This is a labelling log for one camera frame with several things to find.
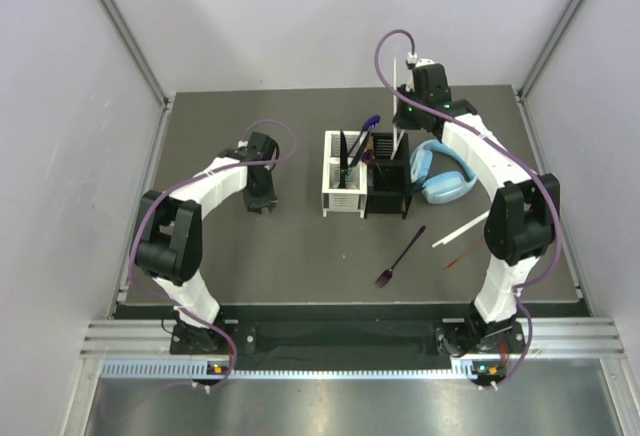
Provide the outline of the black utensil container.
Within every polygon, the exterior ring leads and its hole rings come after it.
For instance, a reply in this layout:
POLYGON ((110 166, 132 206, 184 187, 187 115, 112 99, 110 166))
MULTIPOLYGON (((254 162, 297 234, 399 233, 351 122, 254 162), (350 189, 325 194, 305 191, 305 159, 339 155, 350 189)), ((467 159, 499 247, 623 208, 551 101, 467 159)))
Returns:
POLYGON ((373 161, 367 169, 365 216, 399 215, 405 220, 412 201, 412 195, 405 193, 405 188, 411 184, 408 136, 404 135, 394 160, 390 159, 392 133, 376 132, 371 137, 374 142, 375 160, 385 174, 386 184, 381 184, 380 174, 373 161))

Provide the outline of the light blue headphones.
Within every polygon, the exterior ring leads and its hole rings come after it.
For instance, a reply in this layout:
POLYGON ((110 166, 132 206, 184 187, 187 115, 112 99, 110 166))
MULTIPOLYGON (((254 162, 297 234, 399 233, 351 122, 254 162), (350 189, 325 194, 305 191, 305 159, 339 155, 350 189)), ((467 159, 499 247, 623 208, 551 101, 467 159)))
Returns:
POLYGON ((410 157, 411 184, 422 185, 420 192, 432 205, 447 204, 468 194, 476 185, 478 177, 464 159, 449 146, 438 140, 428 140, 418 145, 410 157), (438 153, 456 162, 460 171, 447 171, 431 175, 434 155, 438 153))

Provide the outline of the black knife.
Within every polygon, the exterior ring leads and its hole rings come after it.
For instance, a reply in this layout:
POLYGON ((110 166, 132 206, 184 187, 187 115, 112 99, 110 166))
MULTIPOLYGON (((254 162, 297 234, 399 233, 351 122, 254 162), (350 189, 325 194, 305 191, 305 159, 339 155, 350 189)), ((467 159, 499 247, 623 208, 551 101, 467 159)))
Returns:
POLYGON ((345 135, 345 133, 343 131, 341 131, 340 134, 339 134, 339 141, 340 141, 340 154, 339 154, 339 184, 338 184, 338 188, 339 189, 345 189, 346 188, 346 177, 347 177, 348 168, 349 168, 349 162, 348 162, 349 151, 348 151, 348 147, 347 147, 346 135, 345 135))

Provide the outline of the white-blade green-handle knife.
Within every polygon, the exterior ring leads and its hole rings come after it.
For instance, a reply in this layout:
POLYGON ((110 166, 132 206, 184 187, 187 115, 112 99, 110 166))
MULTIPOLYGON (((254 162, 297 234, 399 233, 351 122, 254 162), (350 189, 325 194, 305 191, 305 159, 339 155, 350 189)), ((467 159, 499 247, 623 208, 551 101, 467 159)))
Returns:
POLYGON ((347 177, 351 174, 352 170, 360 163, 361 156, 364 151, 367 139, 370 137, 370 131, 362 131, 358 138, 354 141, 352 149, 349 151, 349 168, 347 177))

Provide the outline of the copper fork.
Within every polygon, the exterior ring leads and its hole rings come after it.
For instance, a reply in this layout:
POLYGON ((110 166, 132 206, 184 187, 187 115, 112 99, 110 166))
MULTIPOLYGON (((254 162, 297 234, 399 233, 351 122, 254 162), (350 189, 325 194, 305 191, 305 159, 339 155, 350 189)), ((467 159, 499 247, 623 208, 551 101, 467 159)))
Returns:
POLYGON ((382 181, 382 183, 381 183, 381 184, 386 184, 386 177, 385 177, 385 174, 384 174, 384 172, 383 172, 382 168, 380 167, 380 165, 379 165, 378 161, 377 161, 377 160, 375 160, 375 159, 374 159, 374 164, 375 164, 375 166, 376 166, 376 168, 377 168, 377 170, 378 170, 378 173, 380 174, 380 179, 381 179, 381 181, 382 181))

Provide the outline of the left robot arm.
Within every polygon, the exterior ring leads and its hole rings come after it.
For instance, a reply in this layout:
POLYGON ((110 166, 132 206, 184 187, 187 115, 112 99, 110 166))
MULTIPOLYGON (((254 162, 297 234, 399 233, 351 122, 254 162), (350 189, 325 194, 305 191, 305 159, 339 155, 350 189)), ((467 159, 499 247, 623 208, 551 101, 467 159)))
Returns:
POLYGON ((277 205, 272 172, 280 156, 270 136, 252 132, 203 171, 168 195, 146 192, 140 202, 132 242, 133 263, 150 277, 173 305, 173 354, 207 354, 226 343, 218 322, 221 307, 200 272, 203 220, 239 193, 247 211, 260 214, 277 205))

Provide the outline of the purple fork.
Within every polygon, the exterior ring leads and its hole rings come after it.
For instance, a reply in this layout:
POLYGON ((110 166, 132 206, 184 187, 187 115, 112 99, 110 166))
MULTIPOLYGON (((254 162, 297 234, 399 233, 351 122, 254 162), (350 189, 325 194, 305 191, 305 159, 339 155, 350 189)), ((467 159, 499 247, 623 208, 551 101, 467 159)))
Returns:
POLYGON ((375 280, 375 285, 378 288, 383 288, 384 286, 386 286, 392 279, 393 275, 394 275, 394 270, 395 268, 398 266, 398 264, 402 261, 402 259, 406 256, 406 254, 409 252, 409 250, 414 246, 414 244, 417 242, 417 240, 424 234, 426 230, 426 226, 422 225, 418 231, 415 233, 415 235, 413 236, 413 238, 411 239, 411 241, 407 244, 407 246, 404 248, 404 250, 402 251, 402 253, 398 256, 398 258, 393 262, 393 264, 385 269, 380 275, 379 277, 375 280))

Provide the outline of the white utensil container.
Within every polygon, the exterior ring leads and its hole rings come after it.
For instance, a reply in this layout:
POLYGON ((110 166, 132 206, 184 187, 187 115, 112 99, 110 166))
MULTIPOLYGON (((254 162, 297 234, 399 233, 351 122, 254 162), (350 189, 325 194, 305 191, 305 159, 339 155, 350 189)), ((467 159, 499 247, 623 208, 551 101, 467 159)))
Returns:
POLYGON ((365 218, 368 195, 367 166, 352 166, 364 141, 359 131, 328 130, 324 133, 322 161, 322 213, 356 213, 365 218))

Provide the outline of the rainbow spoon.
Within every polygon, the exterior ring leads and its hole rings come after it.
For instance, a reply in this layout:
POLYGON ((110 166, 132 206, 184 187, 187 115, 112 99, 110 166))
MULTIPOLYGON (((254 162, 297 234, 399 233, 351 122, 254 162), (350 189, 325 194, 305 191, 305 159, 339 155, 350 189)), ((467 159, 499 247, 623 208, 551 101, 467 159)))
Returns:
POLYGON ((375 128, 381 121, 381 117, 379 115, 374 115, 369 117, 363 124, 362 130, 367 132, 375 128))

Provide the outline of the white chopstick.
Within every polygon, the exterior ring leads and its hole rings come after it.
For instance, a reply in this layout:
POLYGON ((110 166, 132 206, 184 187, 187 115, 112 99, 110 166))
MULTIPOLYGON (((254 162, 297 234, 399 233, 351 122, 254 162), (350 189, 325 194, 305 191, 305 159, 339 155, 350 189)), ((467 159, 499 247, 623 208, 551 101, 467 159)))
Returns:
MULTIPOLYGON (((393 72, 392 72, 392 87, 393 89, 396 88, 397 85, 397 57, 393 58, 393 72)), ((396 153, 397 153, 397 148, 398 148, 398 131, 396 128, 396 124, 394 122, 394 117, 396 115, 396 111, 397 111, 397 104, 398 104, 398 100, 397 97, 395 95, 393 96, 392 99, 392 153, 391 153, 391 160, 394 160, 396 153)))
POLYGON ((479 225, 480 223, 484 222, 488 218, 488 216, 489 216, 489 212, 485 211, 481 215, 479 215, 476 218, 472 219, 471 221, 463 224, 462 226, 460 226, 456 230, 452 231, 448 235, 446 235, 446 236, 442 237, 441 239, 437 240, 436 242, 434 242, 432 244, 432 248, 436 248, 436 247, 439 247, 439 246, 443 246, 443 245, 449 244, 450 242, 454 241, 455 239, 457 239, 459 236, 463 235, 464 233, 466 233, 470 229, 472 229, 472 228, 476 227, 477 225, 479 225))
POLYGON ((400 145, 402 143, 402 140, 404 138, 405 135, 405 130, 404 129, 399 129, 398 127, 394 126, 392 129, 392 143, 393 143, 393 147, 392 147, 392 152, 391 152, 391 156, 390 159, 394 160, 396 155, 398 154, 400 145))

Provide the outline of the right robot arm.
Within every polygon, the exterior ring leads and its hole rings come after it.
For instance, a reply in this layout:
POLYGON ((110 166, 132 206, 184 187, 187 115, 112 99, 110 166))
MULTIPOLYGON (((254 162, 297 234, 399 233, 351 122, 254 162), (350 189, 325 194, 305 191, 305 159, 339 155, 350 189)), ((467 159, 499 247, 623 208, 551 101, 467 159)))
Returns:
POLYGON ((537 176, 503 154, 503 145, 466 100, 451 96, 444 67, 411 54, 407 83, 398 87, 395 129, 424 129, 432 139, 410 157, 413 190, 430 204, 445 204, 476 185, 491 206, 484 241, 491 254, 484 283, 462 325, 444 331, 441 348, 459 357, 487 352, 511 330, 517 298, 540 257, 555 239, 552 211, 559 206, 555 176, 537 176))

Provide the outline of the copper spoon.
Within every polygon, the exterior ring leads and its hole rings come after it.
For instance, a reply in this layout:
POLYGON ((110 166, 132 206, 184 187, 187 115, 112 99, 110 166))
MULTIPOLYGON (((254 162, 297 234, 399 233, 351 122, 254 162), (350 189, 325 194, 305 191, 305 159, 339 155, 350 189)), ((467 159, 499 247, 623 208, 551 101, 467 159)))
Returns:
POLYGON ((471 246, 469 246, 461 255, 459 255, 457 258, 455 258, 450 263, 448 263, 444 267, 444 270, 448 271, 448 270, 452 269, 454 266, 456 266, 458 263, 460 263, 466 257, 468 257, 469 255, 473 254, 481 245, 482 245, 482 240, 478 239, 471 246))

